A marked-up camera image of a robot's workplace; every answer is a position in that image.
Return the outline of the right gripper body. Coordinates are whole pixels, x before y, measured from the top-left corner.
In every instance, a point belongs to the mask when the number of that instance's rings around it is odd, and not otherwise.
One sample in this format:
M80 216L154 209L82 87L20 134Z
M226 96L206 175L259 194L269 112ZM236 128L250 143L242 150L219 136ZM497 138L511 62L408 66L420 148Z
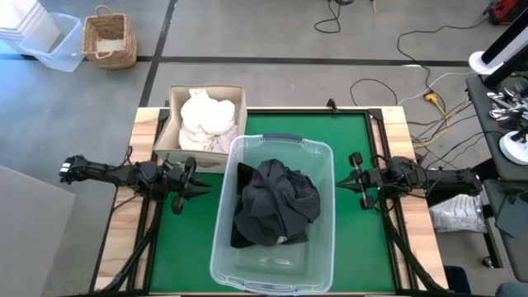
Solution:
M367 193L369 188L380 189L383 183L381 169L376 167L377 160L381 159L387 162L388 159L382 155L375 154L370 158L371 164L374 166L371 169L363 170L361 165L364 162L362 154L359 152L352 153L349 157L349 163L354 167L354 170L359 172L359 178L354 182L361 185L361 199L360 206L363 210L387 210L386 200L381 196L375 200Z

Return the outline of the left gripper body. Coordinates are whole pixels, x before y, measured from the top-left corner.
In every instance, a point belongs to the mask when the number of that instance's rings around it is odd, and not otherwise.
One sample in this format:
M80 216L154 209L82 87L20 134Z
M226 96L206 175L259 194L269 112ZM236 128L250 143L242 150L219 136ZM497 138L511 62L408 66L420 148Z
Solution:
M181 167L166 159L163 161L163 166L167 169L168 192L176 192L172 198L171 211L175 215L180 215L183 210L183 201L190 200L195 196L190 184L196 170L196 160L188 158Z

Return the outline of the dark grey shorts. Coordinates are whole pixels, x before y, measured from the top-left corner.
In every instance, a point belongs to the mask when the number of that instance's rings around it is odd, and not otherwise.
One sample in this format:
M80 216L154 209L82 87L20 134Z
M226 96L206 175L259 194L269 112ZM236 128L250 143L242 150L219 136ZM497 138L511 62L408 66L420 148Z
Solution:
M306 232L318 219L320 203L318 188L308 176L276 158L268 159L255 168L238 195L233 222L255 245L283 245L277 243L280 238Z

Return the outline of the large white garment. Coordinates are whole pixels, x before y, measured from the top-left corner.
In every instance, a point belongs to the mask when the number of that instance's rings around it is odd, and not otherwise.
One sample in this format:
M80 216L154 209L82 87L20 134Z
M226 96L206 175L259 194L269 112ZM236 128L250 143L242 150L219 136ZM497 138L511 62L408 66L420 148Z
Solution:
M204 88L189 90L191 97L181 108L181 119L186 129L197 134L224 134L235 125L235 105L229 100L211 98Z

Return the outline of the grey plastic bag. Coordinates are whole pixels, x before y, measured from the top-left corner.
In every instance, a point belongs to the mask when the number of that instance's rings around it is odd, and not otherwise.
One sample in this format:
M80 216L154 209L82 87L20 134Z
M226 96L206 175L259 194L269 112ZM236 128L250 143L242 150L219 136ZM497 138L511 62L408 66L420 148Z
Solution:
M437 233L486 233L480 196L457 195L429 208Z

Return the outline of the clear plastic storage bin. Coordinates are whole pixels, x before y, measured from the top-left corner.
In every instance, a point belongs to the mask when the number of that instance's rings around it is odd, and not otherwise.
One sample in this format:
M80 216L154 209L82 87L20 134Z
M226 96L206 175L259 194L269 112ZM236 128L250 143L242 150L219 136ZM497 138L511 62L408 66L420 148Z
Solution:
M258 167L276 158L300 170L318 188L321 214L306 229L308 242L265 247L230 245L238 201L237 165ZM333 151L325 143L294 134L238 136L232 143L219 198L211 277L221 285L264 295L316 295L332 285L335 257L336 199Z

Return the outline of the black side table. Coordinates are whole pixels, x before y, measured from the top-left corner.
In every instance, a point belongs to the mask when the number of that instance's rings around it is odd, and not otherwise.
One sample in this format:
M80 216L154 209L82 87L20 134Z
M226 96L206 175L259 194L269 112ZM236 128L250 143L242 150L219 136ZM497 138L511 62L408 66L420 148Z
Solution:
M487 96L491 89L483 85L480 76L466 79L467 93L478 117L484 138L491 157L475 165L473 170L484 181L487 179L502 179L528 182L528 165L518 165L507 159L499 148L500 138L508 132L488 114L492 107L492 100Z

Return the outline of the dark blue seat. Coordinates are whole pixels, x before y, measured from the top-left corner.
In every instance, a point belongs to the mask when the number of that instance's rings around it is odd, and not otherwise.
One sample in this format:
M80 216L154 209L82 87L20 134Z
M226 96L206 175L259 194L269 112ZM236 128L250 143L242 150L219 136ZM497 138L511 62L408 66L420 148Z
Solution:
M444 272L450 290L461 294L471 293L468 277L461 266L444 266Z

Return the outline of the wicker basket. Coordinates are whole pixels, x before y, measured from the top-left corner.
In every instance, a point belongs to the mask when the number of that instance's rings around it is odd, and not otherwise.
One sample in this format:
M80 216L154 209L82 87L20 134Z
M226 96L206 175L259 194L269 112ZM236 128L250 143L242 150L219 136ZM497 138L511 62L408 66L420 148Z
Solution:
M130 19L98 5L93 16L85 18L82 31L82 53L99 68L131 68L137 61L137 38Z

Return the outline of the white round base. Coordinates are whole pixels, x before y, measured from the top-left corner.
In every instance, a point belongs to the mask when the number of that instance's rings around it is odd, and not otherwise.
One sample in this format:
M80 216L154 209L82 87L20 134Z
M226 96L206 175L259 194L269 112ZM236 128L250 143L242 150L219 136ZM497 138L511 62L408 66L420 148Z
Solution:
M502 154L511 162L528 166L528 132L511 131L499 140Z

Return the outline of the white stand with pole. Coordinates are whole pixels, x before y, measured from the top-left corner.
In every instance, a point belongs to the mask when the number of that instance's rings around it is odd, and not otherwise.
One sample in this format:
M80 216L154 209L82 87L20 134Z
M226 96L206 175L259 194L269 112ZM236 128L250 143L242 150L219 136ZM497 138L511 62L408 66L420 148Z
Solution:
M491 74L528 45L528 19L518 17L486 50L469 56L469 66L478 74Z

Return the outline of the low black table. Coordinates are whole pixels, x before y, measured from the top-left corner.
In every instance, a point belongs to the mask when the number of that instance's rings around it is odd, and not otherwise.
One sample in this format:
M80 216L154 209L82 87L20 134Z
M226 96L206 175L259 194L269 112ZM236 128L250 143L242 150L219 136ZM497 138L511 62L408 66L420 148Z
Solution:
M483 186L495 219L495 226L496 218L507 196L528 192L527 181L487 180ZM512 238L500 229L499 232L515 278L520 282L528 283L528 232L518 238Z

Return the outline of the small clear plastic tub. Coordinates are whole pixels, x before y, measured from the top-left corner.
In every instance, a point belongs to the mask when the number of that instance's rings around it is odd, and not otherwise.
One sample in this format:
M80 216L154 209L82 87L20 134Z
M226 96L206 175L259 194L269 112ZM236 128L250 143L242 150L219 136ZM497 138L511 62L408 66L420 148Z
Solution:
M84 59L80 19L50 12L21 41L20 48L45 66L71 73Z

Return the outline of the person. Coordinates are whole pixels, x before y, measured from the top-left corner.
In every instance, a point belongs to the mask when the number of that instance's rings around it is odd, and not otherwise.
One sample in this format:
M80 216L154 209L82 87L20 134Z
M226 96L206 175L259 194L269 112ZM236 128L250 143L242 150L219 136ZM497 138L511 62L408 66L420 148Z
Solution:
M528 284L505 282L498 286L495 297L528 297Z

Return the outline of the red tool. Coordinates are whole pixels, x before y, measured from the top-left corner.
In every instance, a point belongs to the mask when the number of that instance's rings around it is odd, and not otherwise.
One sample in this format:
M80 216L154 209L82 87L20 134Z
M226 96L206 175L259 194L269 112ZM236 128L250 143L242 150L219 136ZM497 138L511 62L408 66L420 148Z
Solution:
M492 0L488 15L494 26L513 23L528 8L528 0Z

